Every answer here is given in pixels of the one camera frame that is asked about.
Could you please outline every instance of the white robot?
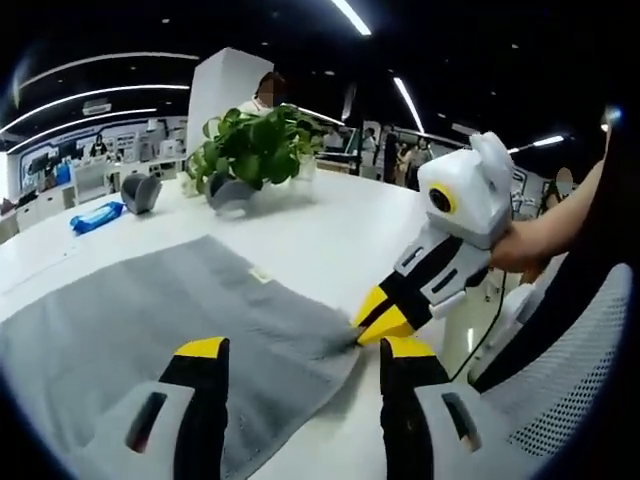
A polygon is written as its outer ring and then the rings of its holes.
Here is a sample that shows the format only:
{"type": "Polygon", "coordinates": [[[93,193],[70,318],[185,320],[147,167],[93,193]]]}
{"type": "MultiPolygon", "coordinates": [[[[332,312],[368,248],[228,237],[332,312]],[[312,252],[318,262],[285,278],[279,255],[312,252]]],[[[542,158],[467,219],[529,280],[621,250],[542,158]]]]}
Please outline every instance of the white robot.
{"type": "Polygon", "coordinates": [[[491,246],[511,222],[512,175],[513,161],[492,132],[420,168],[427,223],[365,300],[353,322],[360,344],[411,335],[482,282],[491,246]]]}

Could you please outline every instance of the fabric towel texture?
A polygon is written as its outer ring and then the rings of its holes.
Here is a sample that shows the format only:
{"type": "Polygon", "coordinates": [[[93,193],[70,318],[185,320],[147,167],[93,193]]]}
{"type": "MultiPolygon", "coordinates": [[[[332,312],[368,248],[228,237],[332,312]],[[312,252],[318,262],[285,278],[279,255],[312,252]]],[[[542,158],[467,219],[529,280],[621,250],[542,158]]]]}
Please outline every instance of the fabric towel texture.
{"type": "Polygon", "coordinates": [[[65,461],[102,415],[201,338],[231,342],[221,478],[247,478],[340,389],[359,349],[348,319],[256,274],[211,237],[112,265],[0,325],[0,368],[65,461]]]}

